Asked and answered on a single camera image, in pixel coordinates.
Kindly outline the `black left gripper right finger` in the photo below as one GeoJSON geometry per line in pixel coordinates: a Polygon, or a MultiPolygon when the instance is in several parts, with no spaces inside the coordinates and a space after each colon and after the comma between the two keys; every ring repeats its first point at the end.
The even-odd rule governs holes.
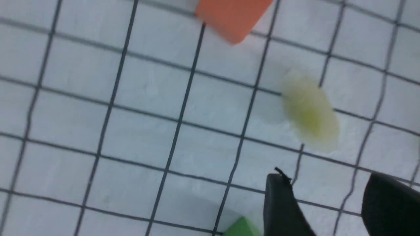
{"type": "Polygon", "coordinates": [[[372,173],[363,194],[361,217],[369,236],[418,236],[420,194],[382,173],[372,173]]]}

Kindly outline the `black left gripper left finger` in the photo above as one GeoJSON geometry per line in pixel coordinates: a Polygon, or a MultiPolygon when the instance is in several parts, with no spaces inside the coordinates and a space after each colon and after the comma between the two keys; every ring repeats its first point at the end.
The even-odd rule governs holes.
{"type": "Polygon", "coordinates": [[[294,196],[292,179],[278,167],[274,170],[266,178],[264,236],[315,236],[294,196]]]}

